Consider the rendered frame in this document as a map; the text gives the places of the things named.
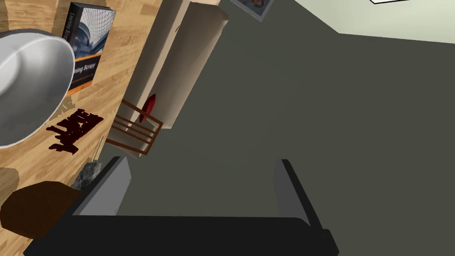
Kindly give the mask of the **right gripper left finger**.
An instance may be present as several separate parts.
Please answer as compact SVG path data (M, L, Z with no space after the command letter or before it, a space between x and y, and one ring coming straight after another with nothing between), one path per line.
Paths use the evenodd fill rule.
M126 157L114 157L82 194L75 216L115 216L131 181Z

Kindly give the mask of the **red oval object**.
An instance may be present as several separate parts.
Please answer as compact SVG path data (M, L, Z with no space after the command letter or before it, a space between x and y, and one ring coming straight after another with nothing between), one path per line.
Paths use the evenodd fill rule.
M155 102L156 102L156 94L152 94L152 95L147 99L147 101L145 102L145 104L144 104L142 110L143 110L144 112L146 112L146 113L149 115L149 114L151 113L151 111L152 111L154 105L155 105ZM142 122L144 122L146 119L147 119L147 116L141 114L141 115L140 115L139 121L140 121L140 123L142 123Z

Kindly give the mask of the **beige cupboard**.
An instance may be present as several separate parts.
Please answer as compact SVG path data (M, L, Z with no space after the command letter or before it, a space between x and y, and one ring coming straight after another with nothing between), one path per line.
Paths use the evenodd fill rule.
M142 110L156 94L150 115L163 122L161 130L173 127L229 20L220 1L161 2L123 98ZM140 114L124 105L117 113L140 122Z

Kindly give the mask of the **brown rounded object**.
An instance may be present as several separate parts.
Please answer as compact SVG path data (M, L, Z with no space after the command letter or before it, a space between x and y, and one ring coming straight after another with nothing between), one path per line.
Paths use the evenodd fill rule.
M44 237L81 193L56 181L18 189L0 208L1 226L29 239Z

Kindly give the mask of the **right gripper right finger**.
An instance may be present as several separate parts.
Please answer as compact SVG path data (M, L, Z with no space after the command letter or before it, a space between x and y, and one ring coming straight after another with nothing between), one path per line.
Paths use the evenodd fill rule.
M273 186L280 217L299 218L313 228L322 228L315 209L289 160L276 161Z

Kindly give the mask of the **grey framed wall picture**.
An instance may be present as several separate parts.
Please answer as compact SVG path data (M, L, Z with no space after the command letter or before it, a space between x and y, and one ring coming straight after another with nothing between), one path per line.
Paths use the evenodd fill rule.
M230 0L236 6L262 22L275 0Z

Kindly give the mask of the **brown wooden chair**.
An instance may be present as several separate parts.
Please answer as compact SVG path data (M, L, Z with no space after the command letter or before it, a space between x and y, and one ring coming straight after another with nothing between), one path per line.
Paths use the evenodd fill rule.
M150 125L147 126L144 123L140 124L138 121L131 121L117 113L105 143L120 148L133 158L138 159L149 153L163 126L163 122L147 114L145 111L139 109L125 99L122 99L121 105L130 108L134 113L144 114L146 121Z

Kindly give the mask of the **wooden table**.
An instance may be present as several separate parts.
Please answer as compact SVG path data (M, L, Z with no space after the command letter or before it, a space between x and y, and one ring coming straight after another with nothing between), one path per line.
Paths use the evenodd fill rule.
M23 142L0 149L0 204L12 191L45 180L65 184L103 148L161 4L169 0L0 0L0 31L35 28L61 36L69 3L105 5L116 11L93 83L65 100L57 116ZM78 152L50 150L47 128L77 109L103 120L76 141Z

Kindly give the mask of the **dark book with orange band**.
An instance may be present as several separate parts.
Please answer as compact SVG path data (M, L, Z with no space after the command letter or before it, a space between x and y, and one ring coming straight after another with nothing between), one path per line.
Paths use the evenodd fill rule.
M115 15L107 6L70 3L62 38L72 47L75 67L67 96L92 84Z

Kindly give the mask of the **white bowl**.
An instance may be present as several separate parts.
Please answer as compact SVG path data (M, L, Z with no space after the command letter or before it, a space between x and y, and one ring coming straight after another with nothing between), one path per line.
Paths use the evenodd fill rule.
M0 148L37 132L66 96L75 67L71 45L38 29L0 32Z

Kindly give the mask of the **grey rough lump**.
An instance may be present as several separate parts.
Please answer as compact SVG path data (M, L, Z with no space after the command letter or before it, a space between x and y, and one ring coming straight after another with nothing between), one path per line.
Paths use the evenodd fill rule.
M89 187L92 181L98 176L101 171L101 163L98 160L88 162L84 165L78 173L73 184L72 189L84 190Z

